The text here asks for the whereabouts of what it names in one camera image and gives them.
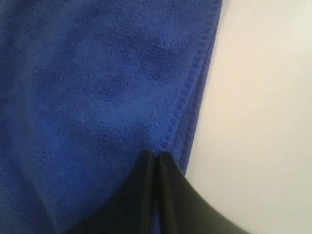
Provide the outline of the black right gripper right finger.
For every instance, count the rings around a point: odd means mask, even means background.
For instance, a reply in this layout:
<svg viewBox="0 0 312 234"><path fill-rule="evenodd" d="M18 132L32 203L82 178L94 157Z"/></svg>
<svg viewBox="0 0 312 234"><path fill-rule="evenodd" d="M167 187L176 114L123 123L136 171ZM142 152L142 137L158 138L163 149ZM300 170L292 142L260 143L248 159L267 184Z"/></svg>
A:
<svg viewBox="0 0 312 234"><path fill-rule="evenodd" d="M190 185L173 156L156 159L156 188L162 234L246 234L209 205Z"/></svg>

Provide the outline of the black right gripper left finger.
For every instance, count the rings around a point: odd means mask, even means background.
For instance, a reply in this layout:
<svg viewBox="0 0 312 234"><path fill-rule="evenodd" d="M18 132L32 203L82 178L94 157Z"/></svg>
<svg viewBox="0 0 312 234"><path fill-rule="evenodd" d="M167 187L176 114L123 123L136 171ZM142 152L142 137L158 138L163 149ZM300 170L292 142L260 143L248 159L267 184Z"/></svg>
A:
<svg viewBox="0 0 312 234"><path fill-rule="evenodd" d="M69 234L149 234L153 213L155 156L143 151L114 195Z"/></svg>

